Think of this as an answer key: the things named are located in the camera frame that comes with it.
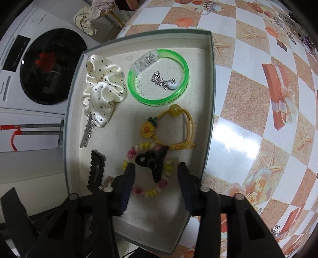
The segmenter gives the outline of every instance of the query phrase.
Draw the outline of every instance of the washing machine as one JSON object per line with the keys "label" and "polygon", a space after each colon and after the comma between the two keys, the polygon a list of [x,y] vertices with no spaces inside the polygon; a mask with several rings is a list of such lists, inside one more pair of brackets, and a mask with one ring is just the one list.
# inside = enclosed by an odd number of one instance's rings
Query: washing machine
{"label": "washing machine", "polygon": [[73,24],[29,5],[0,41],[0,107],[65,114],[81,53],[96,45]]}

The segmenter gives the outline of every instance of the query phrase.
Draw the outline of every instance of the silver bolt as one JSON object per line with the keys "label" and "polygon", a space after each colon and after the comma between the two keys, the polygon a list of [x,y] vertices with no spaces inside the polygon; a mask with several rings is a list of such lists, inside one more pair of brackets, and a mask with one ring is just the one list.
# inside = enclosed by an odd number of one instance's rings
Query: silver bolt
{"label": "silver bolt", "polygon": [[234,197],[236,200],[239,200],[239,201],[242,201],[245,198],[243,194],[238,194],[238,193]]}
{"label": "silver bolt", "polygon": [[68,196],[68,198],[69,198],[70,200],[76,200],[78,197],[79,197],[79,195],[76,194],[76,193],[72,193],[72,194],[70,194],[70,195]]}
{"label": "silver bolt", "polygon": [[114,191],[114,188],[111,187],[111,186],[106,186],[106,187],[103,189],[103,191],[106,192],[106,193],[110,193],[110,192]]}
{"label": "silver bolt", "polygon": [[206,187],[206,186],[201,186],[201,187],[200,187],[200,191],[202,191],[202,192],[208,192],[208,191],[210,191],[210,188],[209,188],[209,187]]}

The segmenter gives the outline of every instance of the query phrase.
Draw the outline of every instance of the black round door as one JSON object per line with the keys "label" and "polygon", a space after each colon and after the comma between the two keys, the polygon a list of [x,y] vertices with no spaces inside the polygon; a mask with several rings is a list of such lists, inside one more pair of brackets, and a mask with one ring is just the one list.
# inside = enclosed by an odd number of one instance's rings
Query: black round door
{"label": "black round door", "polygon": [[86,49],[82,37],[72,30],[42,34],[22,58],[20,81],[25,94],[43,105],[66,100],[78,60]]}

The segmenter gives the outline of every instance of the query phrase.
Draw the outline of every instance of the red handle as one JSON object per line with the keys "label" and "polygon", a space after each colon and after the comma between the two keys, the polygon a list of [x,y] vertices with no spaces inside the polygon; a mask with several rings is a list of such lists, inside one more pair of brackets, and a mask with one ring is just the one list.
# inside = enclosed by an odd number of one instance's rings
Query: red handle
{"label": "red handle", "polygon": [[12,129],[17,129],[18,126],[16,125],[0,125],[0,131],[2,130],[12,130]]}
{"label": "red handle", "polygon": [[20,128],[18,127],[18,129],[14,131],[14,133],[11,136],[11,147],[14,151],[17,151],[17,148],[14,146],[13,139],[16,135],[21,135],[21,134],[22,134],[22,131],[20,131]]}

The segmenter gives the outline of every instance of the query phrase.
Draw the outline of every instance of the checkered tablecloth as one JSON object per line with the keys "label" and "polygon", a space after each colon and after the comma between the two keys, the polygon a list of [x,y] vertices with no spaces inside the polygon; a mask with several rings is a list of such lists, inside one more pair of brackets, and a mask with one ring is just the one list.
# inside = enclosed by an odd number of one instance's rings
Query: checkered tablecloth
{"label": "checkered tablecloth", "polygon": [[[180,27],[213,33],[216,103],[203,184],[245,194],[269,228],[280,226],[278,242],[288,257],[318,221],[318,63],[275,25],[278,13],[288,10],[267,0],[147,0],[118,37]],[[296,122],[280,130],[262,64],[283,67],[294,92]],[[191,218],[172,257],[193,256],[198,227],[199,218]],[[226,222],[222,231],[221,257]]]}

